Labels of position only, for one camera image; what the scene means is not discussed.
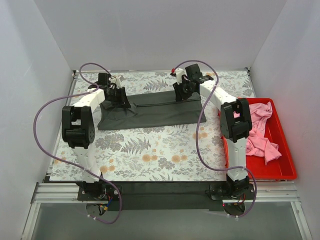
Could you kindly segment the dark grey t shirt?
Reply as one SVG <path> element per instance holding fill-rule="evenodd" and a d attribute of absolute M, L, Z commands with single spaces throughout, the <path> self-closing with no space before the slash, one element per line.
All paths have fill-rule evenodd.
<path fill-rule="evenodd" d="M 100 104 L 101 120 L 97 125 L 100 131 L 196 124 L 203 108 L 198 93 L 180 102 L 173 90 L 127 98 L 130 108 L 115 107 L 106 100 Z"/>

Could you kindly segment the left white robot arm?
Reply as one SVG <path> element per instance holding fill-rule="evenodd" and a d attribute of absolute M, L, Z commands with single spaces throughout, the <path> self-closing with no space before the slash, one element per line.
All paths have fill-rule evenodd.
<path fill-rule="evenodd" d="M 98 74 L 98 81 L 89 87 L 87 94 L 74 105 L 62 108 L 62 139 L 73 150 L 78 164 L 84 168 L 79 186 L 95 200 L 110 200 L 118 191 L 99 179 L 102 172 L 95 159 L 95 124 L 93 112 L 104 101 L 113 107 L 129 108 L 125 88 L 119 76 Z"/>

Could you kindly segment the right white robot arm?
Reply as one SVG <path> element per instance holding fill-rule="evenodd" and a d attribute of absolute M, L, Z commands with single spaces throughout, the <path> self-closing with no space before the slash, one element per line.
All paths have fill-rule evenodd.
<path fill-rule="evenodd" d="M 219 76 L 204 75 L 198 64 L 185 69 L 176 66 L 171 70 L 176 78 L 173 84 L 175 100 L 182 102 L 198 93 L 206 98 L 205 103 L 213 103 L 219 111 L 220 131 L 227 144 L 228 167 L 226 182 L 220 195 L 237 199 L 250 187 L 246 168 L 246 144 L 252 130 L 252 118 L 249 103 L 245 98 L 237 98 L 221 87 Z"/>

